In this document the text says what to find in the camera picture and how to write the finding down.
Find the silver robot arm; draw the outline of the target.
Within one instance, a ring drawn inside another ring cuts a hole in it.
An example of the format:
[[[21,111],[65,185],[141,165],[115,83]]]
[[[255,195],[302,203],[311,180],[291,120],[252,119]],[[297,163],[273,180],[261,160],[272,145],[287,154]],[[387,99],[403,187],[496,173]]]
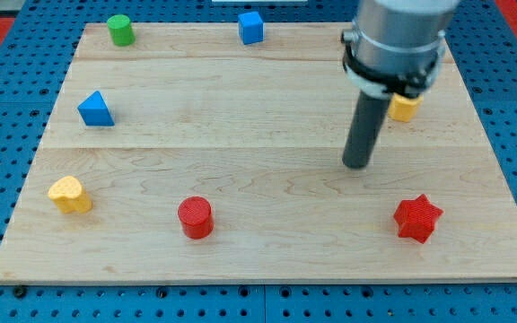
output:
[[[342,31],[347,78],[372,98],[415,98],[430,88],[459,0],[361,0]]]

